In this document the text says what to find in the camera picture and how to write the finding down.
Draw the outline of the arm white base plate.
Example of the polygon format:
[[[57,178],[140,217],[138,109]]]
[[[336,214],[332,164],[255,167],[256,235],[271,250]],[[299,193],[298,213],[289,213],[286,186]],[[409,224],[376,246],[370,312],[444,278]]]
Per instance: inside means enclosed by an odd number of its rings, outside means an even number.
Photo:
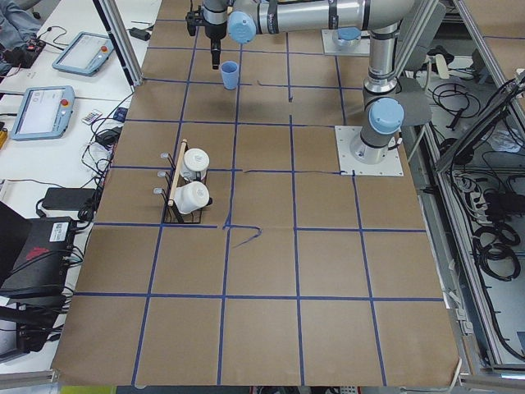
[[[325,55],[368,57],[370,53],[368,32],[355,27],[322,30],[322,43]]]
[[[361,126],[336,126],[340,173],[346,176],[403,176],[399,151],[392,136],[387,146],[371,148],[361,140]]]

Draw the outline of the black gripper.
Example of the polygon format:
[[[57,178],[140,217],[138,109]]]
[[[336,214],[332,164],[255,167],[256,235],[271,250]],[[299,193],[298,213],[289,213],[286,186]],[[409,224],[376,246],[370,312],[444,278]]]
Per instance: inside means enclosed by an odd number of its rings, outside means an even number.
[[[210,39],[212,69],[218,70],[221,64],[221,40],[226,37],[226,23],[220,25],[207,24],[205,34]]]

